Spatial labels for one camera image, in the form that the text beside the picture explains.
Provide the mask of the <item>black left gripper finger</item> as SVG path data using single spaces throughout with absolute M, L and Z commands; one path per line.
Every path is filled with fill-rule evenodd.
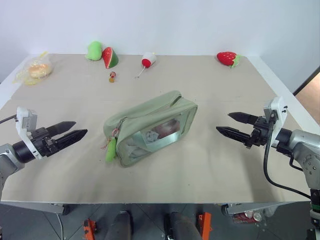
M 46 129 L 48 131 L 49 136 L 54 137 L 56 135 L 60 135 L 69 131 L 75 124 L 75 121 L 62 121 L 50 127 L 47 127 Z
M 58 138 L 54 141 L 55 146 L 57 147 L 58 151 L 61 151 L 76 142 L 80 141 L 86 134 L 88 130 L 87 129 L 79 129 L 79 130 L 73 130 L 66 135 Z

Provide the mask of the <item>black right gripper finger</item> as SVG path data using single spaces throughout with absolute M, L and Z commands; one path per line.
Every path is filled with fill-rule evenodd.
M 233 139 L 235 141 L 243 143 L 245 146 L 251 146 L 250 139 L 251 136 L 249 134 L 243 133 L 238 129 L 228 127 L 228 126 L 217 126 L 216 129 L 223 136 Z
M 257 119 L 259 118 L 258 116 L 251 115 L 244 112 L 230 112 L 227 115 L 237 122 L 240 122 L 243 124 L 250 124 L 250 125 L 254 125 Z

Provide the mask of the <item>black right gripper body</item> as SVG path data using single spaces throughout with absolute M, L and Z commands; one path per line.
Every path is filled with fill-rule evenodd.
M 264 116 L 250 115 L 248 124 L 253 125 L 253 131 L 249 136 L 245 146 L 251 148 L 254 146 L 264 146 L 269 137 L 269 122 Z

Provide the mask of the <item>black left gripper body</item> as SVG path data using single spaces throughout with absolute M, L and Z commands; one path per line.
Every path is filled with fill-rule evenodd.
M 41 156 L 49 157 L 58 152 L 56 141 L 52 139 L 58 134 L 55 127 L 41 127 L 30 133 L 31 142 Z

